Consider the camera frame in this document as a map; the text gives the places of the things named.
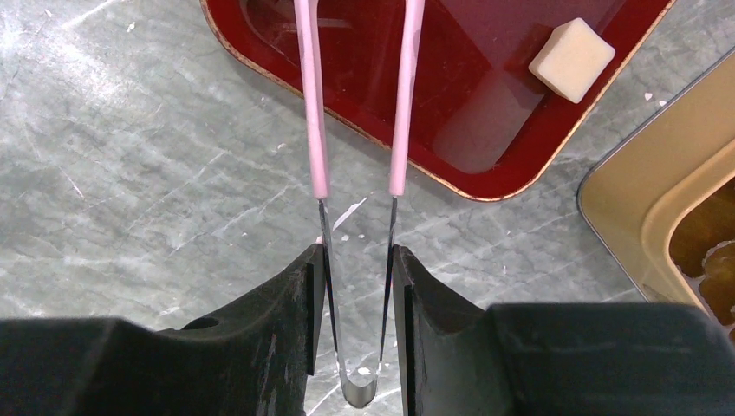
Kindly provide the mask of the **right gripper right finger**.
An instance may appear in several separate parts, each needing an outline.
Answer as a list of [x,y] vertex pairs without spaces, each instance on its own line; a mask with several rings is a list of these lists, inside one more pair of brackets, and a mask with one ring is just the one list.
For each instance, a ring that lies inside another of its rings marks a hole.
[[394,248],[406,415],[731,415],[734,347],[680,303],[481,309]]

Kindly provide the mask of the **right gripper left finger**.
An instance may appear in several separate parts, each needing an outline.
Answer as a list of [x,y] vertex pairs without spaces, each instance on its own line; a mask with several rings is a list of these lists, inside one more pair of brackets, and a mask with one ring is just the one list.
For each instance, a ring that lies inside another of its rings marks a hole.
[[1,323],[4,415],[301,415],[315,371],[323,247],[183,328],[119,317]]

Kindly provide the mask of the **pink metal tweezers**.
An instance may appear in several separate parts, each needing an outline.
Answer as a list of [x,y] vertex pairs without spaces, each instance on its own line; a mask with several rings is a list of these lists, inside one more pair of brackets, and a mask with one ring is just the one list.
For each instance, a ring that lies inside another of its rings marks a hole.
[[[409,133],[425,14],[422,1],[295,2],[312,192],[325,249],[335,368],[345,401],[362,409],[379,390],[392,290],[394,235],[407,187]],[[328,102],[355,90],[387,97],[364,140]]]

